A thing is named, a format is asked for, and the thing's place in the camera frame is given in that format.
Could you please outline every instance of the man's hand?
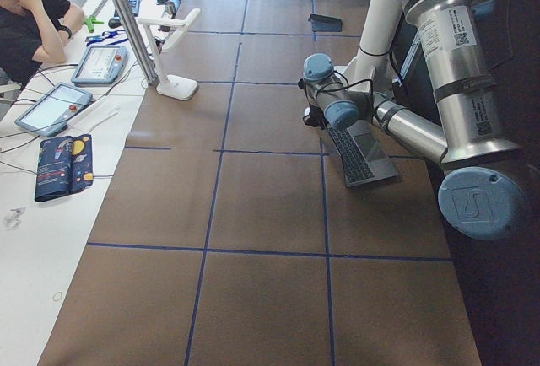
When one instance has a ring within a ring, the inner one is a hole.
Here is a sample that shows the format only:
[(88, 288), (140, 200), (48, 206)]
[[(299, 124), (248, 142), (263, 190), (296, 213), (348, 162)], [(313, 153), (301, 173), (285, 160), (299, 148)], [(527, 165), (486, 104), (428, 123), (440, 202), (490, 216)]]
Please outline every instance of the man's hand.
[(43, 9), (43, 2), (41, 0), (19, 0), (19, 3), (23, 8), (32, 13)]

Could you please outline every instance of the green object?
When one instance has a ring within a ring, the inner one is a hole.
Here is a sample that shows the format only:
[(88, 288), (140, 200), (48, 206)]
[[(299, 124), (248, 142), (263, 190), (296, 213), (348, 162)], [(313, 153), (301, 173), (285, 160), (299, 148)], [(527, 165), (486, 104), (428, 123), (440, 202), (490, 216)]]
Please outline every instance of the green object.
[(88, 27), (88, 31), (90, 33), (94, 33), (94, 24), (105, 24), (103, 22), (100, 22), (98, 19), (95, 18), (93, 14), (91, 14), (88, 18), (84, 20), (84, 24), (86, 24), (86, 27)]

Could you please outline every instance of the blue cap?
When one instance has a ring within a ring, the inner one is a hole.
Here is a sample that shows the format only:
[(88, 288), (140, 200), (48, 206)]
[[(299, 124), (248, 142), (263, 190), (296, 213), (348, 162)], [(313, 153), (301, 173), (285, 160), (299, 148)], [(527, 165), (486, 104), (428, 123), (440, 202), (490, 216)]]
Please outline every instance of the blue cap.
[(311, 82), (321, 81), (334, 72), (334, 63), (326, 54), (317, 53), (304, 61), (304, 78)]
[(350, 100), (336, 100), (324, 110), (324, 116), (332, 128), (345, 130), (360, 118), (356, 105)]
[(532, 215), (527, 194), (510, 178), (486, 168), (454, 170), (440, 185), (438, 198), (448, 222), (477, 240), (511, 236)]

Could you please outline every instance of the printed notebook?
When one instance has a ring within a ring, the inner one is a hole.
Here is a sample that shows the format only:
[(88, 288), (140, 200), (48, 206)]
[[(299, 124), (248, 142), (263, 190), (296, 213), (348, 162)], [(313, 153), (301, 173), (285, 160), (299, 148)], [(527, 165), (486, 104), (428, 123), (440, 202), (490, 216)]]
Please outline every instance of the printed notebook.
[(36, 202), (78, 193), (92, 185), (92, 137), (54, 137), (43, 140), (35, 180)]

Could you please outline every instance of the white desk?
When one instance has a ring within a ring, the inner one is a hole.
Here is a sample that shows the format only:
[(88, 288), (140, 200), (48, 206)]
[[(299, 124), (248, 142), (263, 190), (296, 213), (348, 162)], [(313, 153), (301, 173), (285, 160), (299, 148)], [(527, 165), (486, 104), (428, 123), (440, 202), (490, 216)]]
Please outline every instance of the white desk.
[[(101, 0), (88, 0), (86, 14), (95, 11)], [(162, 7), (155, 0), (143, 0), (141, 16), (160, 17)], [(105, 24), (95, 26), (95, 34), (109, 30), (106, 22), (114, 6), (109, 0), (97, 16)], [(90, 35), (83, 28), (66, 47), (67, 63), (78, 63), (84, 53), (84, 39)], [(129, 43), (122, 43), (129, 50)], [(127, 59), (127, 72), (134, 63), (133, 53)], [(74, 68), (46, 71), (53, 82), (70, 83)], [(127, 80), (83, 112), (62, 135), (87, 132), (114, 109), (118, 112), (90, 131), (93, 138), (94, 174), (112, 175), (121, 156), (138, 108), (143, 100), (146, 81), (139, 67), (134, 67)], [(20, 98), (39, 99), (52, 85), (39, 73), (29, 82)], [(98, 99), (108, 88), (86, 88)], [(14, 120), (29, 106), (14, 105), (0, 122), (0, 137), (21, 131)], [(0, 138), (3, 150), (26, 143), (34, 135), (20, 134)], [(35, 170), (39, 138), (13, 152), (0, 153), (8, 164)], [(95, 179), (94, 184), (77, 195), (46, 203), (34, 202), (35, 175), (0, 164), (0, 218), (11, 209), (25, 207), (17, 229), (0, 223), (0, 364), (32, 366), (51, 334), (58, 312), (85, 247), (89, 232), (100, 209), (110, 179)]]

